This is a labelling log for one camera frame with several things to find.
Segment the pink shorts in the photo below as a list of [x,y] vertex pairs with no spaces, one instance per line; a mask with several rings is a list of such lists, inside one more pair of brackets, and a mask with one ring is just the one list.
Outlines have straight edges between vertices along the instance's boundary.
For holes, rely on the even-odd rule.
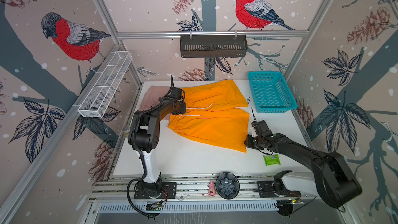
[[144,95],[139,111],[145,111],[158,105],[160,103],[159,99],[164,97],[169,89],[166,86],[151,86]]

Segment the orange shorts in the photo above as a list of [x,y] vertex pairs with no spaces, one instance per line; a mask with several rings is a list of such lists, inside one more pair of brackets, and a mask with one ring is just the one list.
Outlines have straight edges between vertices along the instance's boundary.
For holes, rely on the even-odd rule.
[[250,114],[233,80],[183,88],[186,113],[172,115],[169,129],[199,143],[246,152]]

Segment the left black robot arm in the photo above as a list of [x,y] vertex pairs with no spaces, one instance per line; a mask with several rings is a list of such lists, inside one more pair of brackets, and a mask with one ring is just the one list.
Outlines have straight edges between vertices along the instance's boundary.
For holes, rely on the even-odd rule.
[[160,122],[167,115],[182,115],[186,113],[186,94],[181,88],[175,87],[173,76],[170,76],[170,87],[168,92],[159,98],[159,104],[148,110],[136,111],[130,125],[130,132],[127,138],[133,150],[139,154],[142,163],[143,175],[130,180],[127,184],[126,196],[130,206],[139,214],[148,219],[155,219],[158,213],[146,213],[134,205],[130,196],[130,187],[135,183],[134,188],[143,192],[149,198],[157,198],[161,195],[168,197],[163,191],[161,172],[157,165],[155,155],[151,152],[157,147],[160,140]]

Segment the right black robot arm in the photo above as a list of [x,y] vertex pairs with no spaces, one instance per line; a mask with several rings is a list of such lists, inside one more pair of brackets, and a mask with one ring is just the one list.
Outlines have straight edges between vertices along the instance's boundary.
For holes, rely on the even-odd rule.
[[245,140],[248,148],[284,155],[310,170],[305,176],[290,170],[274,175],[275,195],[284,197],[291,191],[309,193],[320,197],[328,206],[339,208],[362,194],[360,183],[339,153],[317,151],[281,133],[272,133],[264,120],[252,122],[251,130]]

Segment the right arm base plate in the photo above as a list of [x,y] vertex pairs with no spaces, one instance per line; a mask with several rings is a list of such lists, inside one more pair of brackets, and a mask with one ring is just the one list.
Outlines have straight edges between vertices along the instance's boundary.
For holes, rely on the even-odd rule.
[[260,198],[300,198],[301,193],[298,191],[283,190],[282,193],[276,193],[273,187],[273,181],[257,181],[257,192]]

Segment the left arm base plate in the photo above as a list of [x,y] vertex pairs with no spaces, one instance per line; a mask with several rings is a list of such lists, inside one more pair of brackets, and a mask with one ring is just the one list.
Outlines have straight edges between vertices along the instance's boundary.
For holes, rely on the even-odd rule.
[[135,200],[150,200],[150,199],[175,199],[177,190],[177,183],[147,183],[139,182],[135,188]]

